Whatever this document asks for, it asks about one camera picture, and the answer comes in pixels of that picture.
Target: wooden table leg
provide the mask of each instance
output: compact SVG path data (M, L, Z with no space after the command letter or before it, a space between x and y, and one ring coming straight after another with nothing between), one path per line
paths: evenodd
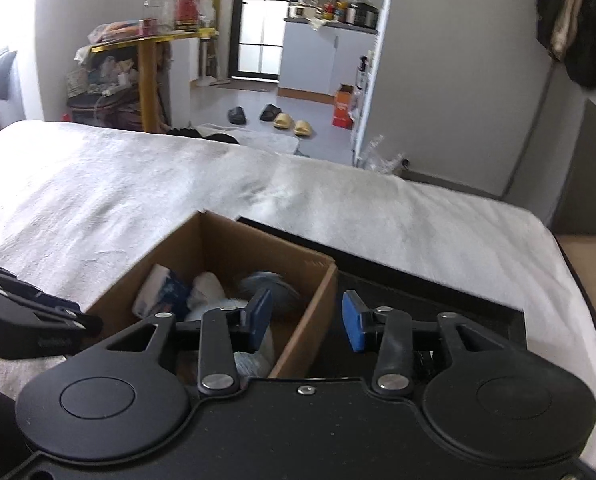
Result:
M160 132L157 72L156 42L140 41L138 43L140 116L142 119L142 130L151 134L158 134Z

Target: black door frame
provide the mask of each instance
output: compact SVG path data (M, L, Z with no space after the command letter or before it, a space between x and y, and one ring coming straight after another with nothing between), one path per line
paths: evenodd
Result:
M285 0L252 0L258 2L284 2ZM241 44L256 44L259 43L240 43L240 27L242 25L242 0L233 0L232 9L232 30L229 36L229 65L228 65L228 76L229 77L251 77L255 79L271 79L277 80L278 74L265 74L259 72L241 72L238 70L238 57L239 57L239 46Z

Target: white bedspread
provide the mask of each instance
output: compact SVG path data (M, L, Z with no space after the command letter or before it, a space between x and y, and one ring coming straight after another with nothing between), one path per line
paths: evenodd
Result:
M528 347L596 396L596 333L530 213L206 140L17 123L0 133L0 265L87 308L194 211L247 216L525 313ZM15 396L46 361L0 362ZM596 428L583 458L596 468Z

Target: cabinet door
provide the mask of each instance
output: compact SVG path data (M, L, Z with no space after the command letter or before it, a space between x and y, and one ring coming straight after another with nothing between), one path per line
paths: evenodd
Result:
M336 53L331 27L313 30L304 23L287 23L278 86L329 94Z
M353 85L356 81L356 70L360 65L360 57L373 50L377 36L356 30L336 29L336 57L331 73L329 94L335 95L340 85Z

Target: beige slipper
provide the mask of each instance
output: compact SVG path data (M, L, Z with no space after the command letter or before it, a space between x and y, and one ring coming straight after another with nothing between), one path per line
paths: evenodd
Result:
M279 130L288 130L294 120L289 116L289 114L278 114L276 120L274 120L274 126Z
M312 126L307 121L297 121L294 134L299 137L309 137L312 132Z

